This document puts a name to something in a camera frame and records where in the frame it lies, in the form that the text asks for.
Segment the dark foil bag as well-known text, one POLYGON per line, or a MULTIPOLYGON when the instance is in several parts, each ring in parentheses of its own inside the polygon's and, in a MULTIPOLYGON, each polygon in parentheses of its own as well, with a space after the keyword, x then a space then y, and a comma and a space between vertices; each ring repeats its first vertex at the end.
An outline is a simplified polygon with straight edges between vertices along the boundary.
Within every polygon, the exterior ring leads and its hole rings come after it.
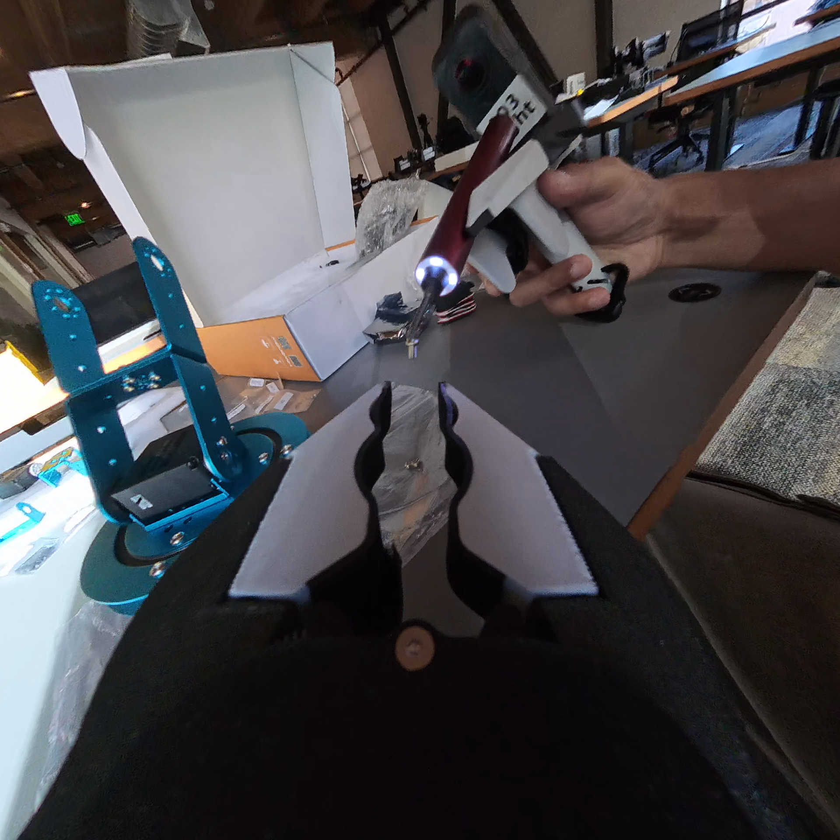
POLYGON ((384 295, 376 304, 373 321, 362 330, 363 335, 374 344, 404 343, 421 304, 421 298, 405 300, 400 291, 384 295))

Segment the dark wooden post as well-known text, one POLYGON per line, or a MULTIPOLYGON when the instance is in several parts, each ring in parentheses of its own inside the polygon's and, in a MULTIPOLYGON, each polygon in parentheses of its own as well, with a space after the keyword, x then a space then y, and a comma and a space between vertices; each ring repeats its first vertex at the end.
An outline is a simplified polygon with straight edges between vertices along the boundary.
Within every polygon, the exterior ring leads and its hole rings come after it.
POLYGON ((398 106, 407 129, 410 147, 420 151, 427 132, 419 119, 430 109, 425 36, 429 30, 429 2, 374 2, 371 21, 394 82, 398 106))

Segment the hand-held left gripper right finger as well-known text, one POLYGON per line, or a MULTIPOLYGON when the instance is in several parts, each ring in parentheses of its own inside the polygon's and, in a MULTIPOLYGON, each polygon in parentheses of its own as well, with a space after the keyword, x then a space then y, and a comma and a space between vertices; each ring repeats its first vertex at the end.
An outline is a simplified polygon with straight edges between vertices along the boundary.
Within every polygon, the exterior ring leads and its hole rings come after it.
POLYGON ((539 454, 451 384, 438 387, 455 549, 500 575, 504 595, 596 595, 539 454))

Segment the clear plastic bag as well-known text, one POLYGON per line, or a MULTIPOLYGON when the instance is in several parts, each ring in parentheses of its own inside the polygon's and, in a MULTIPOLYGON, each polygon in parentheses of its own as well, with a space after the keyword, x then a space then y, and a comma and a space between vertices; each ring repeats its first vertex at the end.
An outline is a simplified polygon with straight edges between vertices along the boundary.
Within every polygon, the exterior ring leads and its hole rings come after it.
POLYGON ((383 454, 385 466, 373 488, 381 536, 384 546, 407 565, 447 524, 456 491, 445 467, 445 436, 435 393, 410 385, 392 387, 383 454), (417 458, 423 470, 404 469, 407 460, 417 458))

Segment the person's right hand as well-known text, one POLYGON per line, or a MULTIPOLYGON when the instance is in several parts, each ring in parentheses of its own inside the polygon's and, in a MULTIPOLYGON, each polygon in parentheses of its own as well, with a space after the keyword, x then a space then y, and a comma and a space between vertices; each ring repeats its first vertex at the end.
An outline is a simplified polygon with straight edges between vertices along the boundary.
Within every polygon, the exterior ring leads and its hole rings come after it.
MULTIPOLYGON (((630 280, 669 267, 665 181, 609 158, 546 171, 538 189, 550 205, 570 216, 601 261, 625 265, 630 280)), ((539 302, 561 318, 598 312, 610 302, 608 291, 572 289, 591 270, 584 255, 552 265, 536 250, 509 301, 517 308, 539 302)))

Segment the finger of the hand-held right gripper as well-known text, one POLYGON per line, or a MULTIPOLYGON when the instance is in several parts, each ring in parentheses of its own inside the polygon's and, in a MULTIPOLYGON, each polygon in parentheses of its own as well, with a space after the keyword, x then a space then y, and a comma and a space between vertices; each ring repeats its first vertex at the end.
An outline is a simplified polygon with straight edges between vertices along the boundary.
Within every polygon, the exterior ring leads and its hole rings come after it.
POLYGON ((516 273, 508 257, 508 242, 496 231, 481 231, 475 238, 467 263, 477 270, 501 294, 510 294, 516 286, 516 273))
POLYGON ((539 140, 526 141, 473 190, 467 211, 467 233, 478 235, 507 210, 549 167, 539 140))

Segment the red electric screwdriver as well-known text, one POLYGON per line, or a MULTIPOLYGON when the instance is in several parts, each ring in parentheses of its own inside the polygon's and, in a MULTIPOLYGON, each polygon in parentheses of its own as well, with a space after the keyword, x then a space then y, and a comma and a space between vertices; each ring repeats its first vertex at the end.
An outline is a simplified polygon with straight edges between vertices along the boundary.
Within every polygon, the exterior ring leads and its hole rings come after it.
POLYGON ((406 329, 405 343, 410 360, 417 357, 422 332, 439 299, 450 295, 459 283, 475 238, 468 232, 471 197, 506 160, 517 133, 517 124, 508 110, 499 108, 481 135, 476 151, 416 265, 414 275, 423 298, 406 329))

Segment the black office chair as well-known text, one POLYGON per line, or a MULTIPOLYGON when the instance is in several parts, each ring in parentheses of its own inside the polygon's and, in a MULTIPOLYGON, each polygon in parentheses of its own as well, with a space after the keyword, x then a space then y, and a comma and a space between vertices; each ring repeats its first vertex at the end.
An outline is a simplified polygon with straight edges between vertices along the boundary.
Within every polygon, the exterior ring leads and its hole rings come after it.
POLYGON ((681 154, 694 153, 696 162, 703 163, 705 155, 698 142, 701 135, 693 134, 692 126, 711 110, 711 102, 701 99, 700 101, 672 104, 652 111, 648 117, 648 127, 657 130, 672 128, 675 130, 675 135, 665 146, 651 154, 647 161, 647 172, 653 174, 656 165, 675 151, 679 151, 681 154))

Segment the pile of small screw bags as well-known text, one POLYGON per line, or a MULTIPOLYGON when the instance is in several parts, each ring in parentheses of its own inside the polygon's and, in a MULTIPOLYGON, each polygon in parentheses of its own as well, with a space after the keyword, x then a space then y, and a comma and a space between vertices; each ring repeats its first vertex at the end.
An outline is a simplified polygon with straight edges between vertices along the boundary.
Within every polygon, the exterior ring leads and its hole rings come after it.
MULTIPOLYGON (((227 419, 237 424, 270 413, 296 416, 306 412, 318 390, 290 388, 282 381, 225 376, 217 388, 227 410, 227 419)), ((119 408, 133 455, 138 456, 156 438, 192 424, 182 388, 170 385, 134 398, 119 408)), ((66 476, 58 488, 37 479, 40 465, 67 447, 79 450, 70 421, 62 416, 41 433, 19 432, 2 442, 2 520, 11 518, 19 502, 45 513, 44 520, 22 537, 2 545, 1 575, 35 571, 89 518, 97 519, 89 478, 66 476)))

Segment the crumpled plastic parts bag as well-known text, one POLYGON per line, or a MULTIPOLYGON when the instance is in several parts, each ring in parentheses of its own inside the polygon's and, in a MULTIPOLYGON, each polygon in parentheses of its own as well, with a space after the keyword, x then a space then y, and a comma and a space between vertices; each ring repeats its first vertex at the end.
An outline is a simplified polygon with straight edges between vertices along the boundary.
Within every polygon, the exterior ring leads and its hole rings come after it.
POLYGON ((427 187, 428 182, 417 174, 371 186, 356 217, 357 264, 373 259, 407 234, 424 203, 427 187))

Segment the background long desk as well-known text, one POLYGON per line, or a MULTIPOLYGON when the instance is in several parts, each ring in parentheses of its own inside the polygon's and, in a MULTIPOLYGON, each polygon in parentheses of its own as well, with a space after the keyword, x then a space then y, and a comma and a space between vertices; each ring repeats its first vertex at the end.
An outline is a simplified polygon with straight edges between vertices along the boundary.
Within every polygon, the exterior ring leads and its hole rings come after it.
POLYGON ((609 107, 587 117, 582 134, 583 146, 586 146, 589 138, 598 138, 601 157, 611 156, 608 135, 617 131, 616 156, 631 164, 634 161, 635 122, 651 111, 661 108, 665 95, 675 89, 678 83, 679 76, 662 77, 644 91, 622 101, 610 102, 609 107))
POLYGON ((828 12, 834 13, 834 18, 828 23, 779 43, 753 49, 668 94, 665 99, 667 106, 702 98, 710 99, 712 118, 706 172, 717 172, 724 165, 730 153, 737 119, 737 96, 741 88, 751 83, 762 85, 808 73, 794 141, 784 152, 788 154, 802 144, 825 68, 837 63, 839 59, 838 6, 829 8, 828 12))

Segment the white and orange cardboard box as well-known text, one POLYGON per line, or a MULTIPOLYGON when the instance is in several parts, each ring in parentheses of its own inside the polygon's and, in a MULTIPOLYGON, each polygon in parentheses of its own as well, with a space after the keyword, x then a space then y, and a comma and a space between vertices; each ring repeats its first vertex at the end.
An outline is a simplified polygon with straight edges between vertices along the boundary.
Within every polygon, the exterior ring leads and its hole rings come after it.
POLYGON ((384 296, 419 302, 421 219, 360 257, 330 42, 30 73, 131 238, 169 258, 222 375, 321 382, 384 296))

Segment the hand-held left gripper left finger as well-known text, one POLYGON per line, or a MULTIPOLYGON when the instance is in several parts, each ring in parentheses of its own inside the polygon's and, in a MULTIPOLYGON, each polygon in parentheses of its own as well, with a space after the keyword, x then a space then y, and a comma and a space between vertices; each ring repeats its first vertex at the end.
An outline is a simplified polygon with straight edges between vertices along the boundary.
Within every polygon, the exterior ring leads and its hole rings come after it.
POLYGON ((385 469, 392 384, 372 387, 301 444, 229 588, 238 599, 378 602, 392 598, 373 488, 385 469))

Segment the black monitor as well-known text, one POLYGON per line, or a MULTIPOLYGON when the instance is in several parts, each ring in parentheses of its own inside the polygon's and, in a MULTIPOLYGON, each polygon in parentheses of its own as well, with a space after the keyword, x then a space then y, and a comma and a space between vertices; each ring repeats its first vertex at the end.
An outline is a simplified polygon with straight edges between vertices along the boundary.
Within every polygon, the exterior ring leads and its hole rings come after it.
POLYGON ((731 26, 728 16, 720 9, 684 23, 673 64, 701 56, 727 42, 731 26))

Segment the person's right forearm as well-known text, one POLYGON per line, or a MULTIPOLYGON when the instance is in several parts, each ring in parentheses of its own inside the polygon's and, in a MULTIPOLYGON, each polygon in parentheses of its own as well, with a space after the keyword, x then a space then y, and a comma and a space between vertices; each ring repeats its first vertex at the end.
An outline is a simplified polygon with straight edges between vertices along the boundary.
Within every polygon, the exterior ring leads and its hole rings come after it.
POLYGON ((663 182, 659 268, 839 271, 839 160, 663 182))

